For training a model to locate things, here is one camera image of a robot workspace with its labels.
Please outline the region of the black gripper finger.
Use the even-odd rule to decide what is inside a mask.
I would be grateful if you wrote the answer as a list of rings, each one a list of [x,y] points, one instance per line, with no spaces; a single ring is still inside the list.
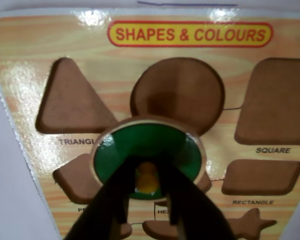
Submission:
[[[137,156],[128,157],[103,184],[66,235],[66,240],[119,240],[127,222],[130,194],[135,191]]]
[[[220,209],[169,162],[156,162],[166,195],[169,221],[179,240],[233,240],[234,233]]]

